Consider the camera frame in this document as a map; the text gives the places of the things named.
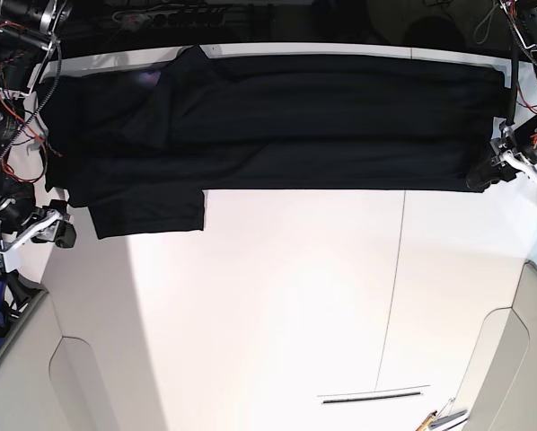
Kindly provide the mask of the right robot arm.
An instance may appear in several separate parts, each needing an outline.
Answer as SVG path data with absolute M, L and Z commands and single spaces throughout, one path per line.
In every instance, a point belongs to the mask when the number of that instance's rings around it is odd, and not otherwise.
M 0 1 L 0 248 L 6 236 L 21 235 L 63 208 L 40 208 L 35 197 L 53 152 L 40 112 L 61 71 L 55 70 L 44 95 L 35 88 L 49 63 L 62 61 L 57 34 L 72 9 L 69 1 Z

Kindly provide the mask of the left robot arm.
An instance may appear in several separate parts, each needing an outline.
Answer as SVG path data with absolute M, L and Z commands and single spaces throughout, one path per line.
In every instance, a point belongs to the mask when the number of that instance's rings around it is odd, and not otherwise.
M 520 56 L 532 64 L 537 82 L 537 1 L 495 1 L 492 9 L 503 12 L 513 38 L 509 104 L 499 137 L 490 141 L 489 154 L 467 176 L 468 188 L 475 191 L 514 180 L 518 172 L 537 184 L 537 105 L 524 98 L 519 84 Z

